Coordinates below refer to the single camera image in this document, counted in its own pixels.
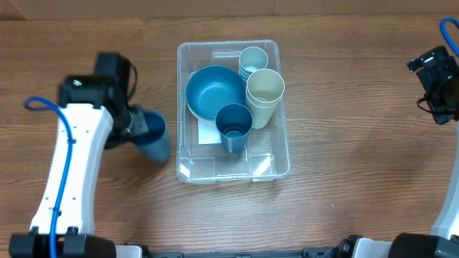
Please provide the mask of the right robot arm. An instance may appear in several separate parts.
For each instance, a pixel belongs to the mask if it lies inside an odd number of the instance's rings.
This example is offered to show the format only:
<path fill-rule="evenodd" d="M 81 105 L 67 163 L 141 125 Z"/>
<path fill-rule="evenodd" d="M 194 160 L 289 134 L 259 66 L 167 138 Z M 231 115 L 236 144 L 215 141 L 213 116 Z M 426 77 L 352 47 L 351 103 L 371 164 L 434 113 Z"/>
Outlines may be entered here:
<path fill-rule="evenodd" d="M 443 125 L 458 121 L 458 64 L 455 58 L 434 52 L 407 64 L 418 76 L 425 94 L 417 101 L 426 102 L 434 121 Z M 325 257 L 457 257 L 458 256 L 458 157 L 455 157 L 448 192 L 440 214 L 429 234 L 399 234 L 384 242 L 359 235 L 341 240 Z"/>

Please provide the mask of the cream tall cup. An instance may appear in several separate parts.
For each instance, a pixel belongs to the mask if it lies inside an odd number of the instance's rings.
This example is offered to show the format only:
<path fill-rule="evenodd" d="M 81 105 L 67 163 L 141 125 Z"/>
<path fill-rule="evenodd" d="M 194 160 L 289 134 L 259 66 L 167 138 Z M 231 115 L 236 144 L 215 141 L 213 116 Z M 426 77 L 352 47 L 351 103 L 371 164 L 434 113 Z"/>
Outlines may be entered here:
<path fill-rule="evenodd" d="M 259 107 L 277 105 L 284 92 L 284 79 L 275 70 L 261 69 L 253 72 L 248 78 L 247 99 Z"/>
<path fill-rule="evenodd" d="M 273 116 L 280 100 L 268 102 L 263 98 L 250 99 L 246 97 L 246 106 L 252 113 L 252 127 L 264 128 Z"/>

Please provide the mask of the dark blue tall cup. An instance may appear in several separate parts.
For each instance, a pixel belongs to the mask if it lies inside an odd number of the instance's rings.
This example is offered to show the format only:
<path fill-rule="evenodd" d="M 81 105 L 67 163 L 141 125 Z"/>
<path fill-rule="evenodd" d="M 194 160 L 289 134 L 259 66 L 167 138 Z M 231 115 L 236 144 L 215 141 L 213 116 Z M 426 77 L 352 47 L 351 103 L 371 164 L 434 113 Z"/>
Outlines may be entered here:
<path fill-rule="evenodd" d="M 215 125 L 223 148 L 228 153 L 243 152 L 252 124 L 252 113 L 244 105 L 231 103 L 222 107 L 217 113 Z"/>
<path fill-rule="evenodd" d="M 171 154 L 171 144 L 164 117 L 154 111 L 144 112 L 148 133 L 133 140 L 136 147 L 150 160 L 164 163 Z"/>

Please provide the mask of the light blue small cup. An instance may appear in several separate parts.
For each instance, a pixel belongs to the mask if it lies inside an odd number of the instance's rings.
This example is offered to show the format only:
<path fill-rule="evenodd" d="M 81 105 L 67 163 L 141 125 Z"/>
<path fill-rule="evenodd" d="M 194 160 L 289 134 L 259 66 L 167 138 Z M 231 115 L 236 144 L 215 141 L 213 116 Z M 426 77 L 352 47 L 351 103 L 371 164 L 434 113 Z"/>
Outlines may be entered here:
<path fill-rule="evenodd" d="M 242 68 L 239 68 L 239 74 L 240 76 L 243 78 L 244 81 L 247 81 L 249 76 L 251 75 L 250 72 L 246 72 L 245 70 L 243 70 Z"/>

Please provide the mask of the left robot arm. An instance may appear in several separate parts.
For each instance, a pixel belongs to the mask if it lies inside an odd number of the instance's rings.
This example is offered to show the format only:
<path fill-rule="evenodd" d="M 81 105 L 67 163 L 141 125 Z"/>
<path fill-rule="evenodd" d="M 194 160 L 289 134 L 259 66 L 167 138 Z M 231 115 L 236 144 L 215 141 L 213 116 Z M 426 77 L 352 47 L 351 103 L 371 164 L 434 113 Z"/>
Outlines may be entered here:
<path fill-rule="evenodd" d="M 100 160 L 112 140 L 129 140 L 145 132 L 130 107 L 135 87 L 127 75 L 69 76 L 58 101 L 31 96 L 30 111 L 52 111 L 58 131 L 52 164 L 39 208 L 29 232 L 12 234 L 11 257 L 144 257 L 143 246 L 114 244 L 94 235 L 94 198 Z"/>

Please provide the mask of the grey small cup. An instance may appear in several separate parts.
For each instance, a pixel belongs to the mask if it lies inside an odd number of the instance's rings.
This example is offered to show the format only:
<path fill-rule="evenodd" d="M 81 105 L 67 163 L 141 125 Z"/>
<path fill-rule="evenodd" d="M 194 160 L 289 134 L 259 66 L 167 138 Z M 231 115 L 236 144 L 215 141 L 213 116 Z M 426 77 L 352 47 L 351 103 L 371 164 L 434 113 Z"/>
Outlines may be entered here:
<path fill-rule="evenodd" d="M 268 62 L 268 54 L 259 47 L 247 47 L 240 53 L 239 65 L 249 73 L 265 69 Z"/>

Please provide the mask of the dark blue bowl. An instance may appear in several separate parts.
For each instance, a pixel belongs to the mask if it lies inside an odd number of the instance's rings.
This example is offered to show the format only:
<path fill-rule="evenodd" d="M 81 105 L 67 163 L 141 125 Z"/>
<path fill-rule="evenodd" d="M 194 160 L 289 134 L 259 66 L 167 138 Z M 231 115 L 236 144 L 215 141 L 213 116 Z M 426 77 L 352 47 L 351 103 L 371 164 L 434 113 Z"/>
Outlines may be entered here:
<path fill-rule="evenodd" d="M 231 103 L 245 104 L 245 81 L 231 68 L 212 65 L 198 70 L 187 82 L 186 103 L 201 118 L 216 119 Z"/>

